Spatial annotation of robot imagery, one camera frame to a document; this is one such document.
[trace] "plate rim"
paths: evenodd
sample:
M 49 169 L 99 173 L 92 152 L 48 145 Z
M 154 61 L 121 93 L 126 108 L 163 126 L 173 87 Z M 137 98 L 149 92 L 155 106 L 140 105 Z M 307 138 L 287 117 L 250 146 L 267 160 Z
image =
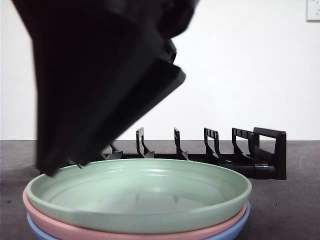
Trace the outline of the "plate rim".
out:
M 167 215 L 176 215 L 176 214 L 193 214 L 193 213 L 201 213 L 201 212 L 206 212 L 208 210 L 214 210 L 214 209 L 219 209 L 228 205 L 232 205 L 234 202 L 238 202 L 238 200 L 243 199 L 245 196 L 249 196 L 252 190 L 252 184 L 249 181 L 248 178 L 246 178 L 245 176 L 243 176 L 242 174 L 222 167 L 222 166 L 217 166 L 217 165 L 213 165 L 213 164 L 209 164 L 209 163 L 204 163 L 204 162 L 197 162 L 197 161 L 187 161 L 187 160 L 180 160 L 180 159 L 167 159 L 167 158 L 126 158 L 126 159 L 113 159 L 113 160 L 103 160 L 103 161 L 93 161 L 87 164 L 88 165 L 95 165 L 95 164 L 103 164 L 106 162 L 121 162 L 121 161 L 143 161 L 143 160 L 148 160 L 148 161 L 152 161 L 152 160 L 159 160 L 159 161 L 169 161 L 169 162 L 184 162 L 185 164 L 196 164 L 196 165 L 206 165 L 206 166 L 210 166 L 211 168 L 217 168 L 220 169 L 222 171 L 226 171 L 226 172 L 230 172 L 232 174 L 236 174 L 239 177 L 241 177 L 243 180 L 246 181 L 247 183 L 247 187 L 245 189 L 245 191 L 243 191 L 240 195 L 228 200 L 228 201 L 224 201 L 215 205 L 210 205 L 210 206 L 203 206 L 203 207 L 197 207 L 197 208 L 191 208 L 188 210 L 179 210 L 179 211 L 170 211 L 170 212 L 147 212 L 147 213 L 136 213 L 136 212 L 132 212 L 132 213 L 110 213 L 110 212 L 101 212 L 101 211 L 88 211 L 88 210 L 83 210 L 83 209 L 73 209 L 73 208 L 69 208 L 69 207 L 64 207 L 64 206 L 60 206 L 57 204 L 53 204 L 47 201 L 42 200 L 41 198 L 37 197 L 35 194 L 32 193 L 31 190 L 31 186 L 32 184 L 37 181 L 39 178 L 42 178 L 43 176 L 45 176 L 45 174 L 40 174 L 39 176 L 36 176 L 35 178 L 33 178 L 26 186 L 26 193 L 27 193 L 27 197 L 28 200 L 30 201 L 30 203 L 32 204 L 33 202 L 36 202 L 39 205 L 42 205 L 46 208 L 50 208 L 50 209 L 54 209 L 54 210 L 58 210 L 58 211 L 63 211 L 66 213 L 94 213 L 97 215 L 103 215 L 103 216 L 139 216 L 139 217 L 143 217 L 143 216 L 167 216 Z M 58 169 L 58 172 L 61 171 L 65 171 L 69 168 L 77 168 L 77 165 L 71 165 L 71 166 L 66 166 L 66 167 L 62 167 L 60 169 Z

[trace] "dark countertop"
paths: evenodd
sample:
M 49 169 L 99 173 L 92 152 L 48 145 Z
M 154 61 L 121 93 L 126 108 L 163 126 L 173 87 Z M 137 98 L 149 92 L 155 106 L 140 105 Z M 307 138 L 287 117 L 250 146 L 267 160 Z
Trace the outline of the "dark countertop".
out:
M 156 153 L 175 152 L 173 141 L 145 142 Z M 116 145 L 126 153 L 135 152 L 134 141 Z M 189 153 L 205 152 L 202 141 L 181 141 L 181 147 Z M 261 147 L 269 150 L 273 142 L 262 141 Z M 220 141 L 220 151 L 231 153 L 231 141 Z M 34 159 L 35 141 L 1 141 L 2 240 L 35 239 L 22 202 L 24 187 L 39 174 Z M 320 239 L 320 141 L 287 142 L 287 180 L 250 181 L 251 214 L 237 240 Z

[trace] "plate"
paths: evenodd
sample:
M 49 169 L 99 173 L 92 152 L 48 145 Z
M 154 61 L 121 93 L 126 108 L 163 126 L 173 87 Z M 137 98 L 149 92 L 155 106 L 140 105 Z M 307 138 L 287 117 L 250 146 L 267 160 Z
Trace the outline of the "plate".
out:
M 34 223 L 45 233 L 63 240 L 202 240 L 215 236 L 231 228 L 242 218 L 247 208 L 247 204 L 244 204 L 240 212 L 238 212 L 234 217 L 208 228 L 180 233 L 140 235 L 95 231 L 69 225 L 54 220 L 36 210 L 28 201 L 26 191 L 23 192 L 22 198 L 28 215 L 31 216 Z
M 235 225 L 230 227 L 228 230 L 223 231 L 216 236 L 210 237 L 207 240 L 233 240 L 233 239 L 235 239 L 238 236 L 238 234 L 241 232 L 241 230 L 244 228 L 244 226 L 248 220 L 250 210 L 251 210 L 251 206 L 248 201 L 247 205 L 246 205 L 245 213 L 244 213 L 243 217 L 240 219 L 240 221 L 238 221 Z
M 68 166 L 26 187 L 48 217 L 81 228 L 168 234 L 208 228 L 236 215 L 251 183 L 227 168 L 185 160 L 120 159 Z
M 244 213 L 243 217 L 240 219 L 240 221 L 238 221 L 235 225 L 233 225 L 228 230 L 223 231 L 222 233 L 220 233 L 216 236 L 207 238 L 206 240 L 233 240 L 233 239 L 235 239 L 237 237 L 237 235 L 240 233 L 240 231 L 243 229 L 245 223 L 247 222 L 249 214 L 250 214 L 250 204 L 249 204 L 249 202 L 247 202 L 247 207 L 246 207 L 245 213 Z M 36 235 L 38 240 L 59 240 L 55 237 L 48 235 L 47 233 L 42 231 L 40 228 L 38 228 L 36 226 L 36 224 L 32 221 L 29 214 L 27 215 L 27 219 L 28 219 L 28 222 L 29 222 L 29 225 L 30 225 L 32 231 L 34 232 L 34 234 Z

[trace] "black dish rack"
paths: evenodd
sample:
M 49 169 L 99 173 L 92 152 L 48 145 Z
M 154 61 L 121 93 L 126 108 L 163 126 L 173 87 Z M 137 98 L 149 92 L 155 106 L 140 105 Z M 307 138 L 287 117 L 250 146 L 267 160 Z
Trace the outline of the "black dish rack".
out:
M 219 134 L 215 130 L 204 128 L 205 153 L 188 153 L 183 151 L 180 144 L 180 132 L 174 128 L 174 143 L 176 153 L 155 153 L 145 144 L 144 128 L 136 131 L 137 153 L 124 153 L 114 143 L 110 144 L 112 153 L 101 153 L 100 160 L 114 159 L 179 159 L 208 163 L 232 169 L 252 179 L 286 179 L 287 164 L 287 134 L 285 131 L 255 127 L 253 131 L 232 128 L 233 153 L 220 153 Z M 260 148 L 260 136 L 275 139 L 274 152 Z M 249 154 L 245 154 L 237 145 L 237 137 L 247 139 Z M 214 148 L 208 143 L 213 139 Z

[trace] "wall socket plate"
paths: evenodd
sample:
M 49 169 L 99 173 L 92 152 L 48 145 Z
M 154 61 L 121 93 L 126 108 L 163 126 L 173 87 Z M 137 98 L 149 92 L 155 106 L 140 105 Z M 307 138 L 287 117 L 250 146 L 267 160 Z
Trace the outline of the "wall socket plate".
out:
M 306 0 L 306 20 L 320 22 L 320 0 Z

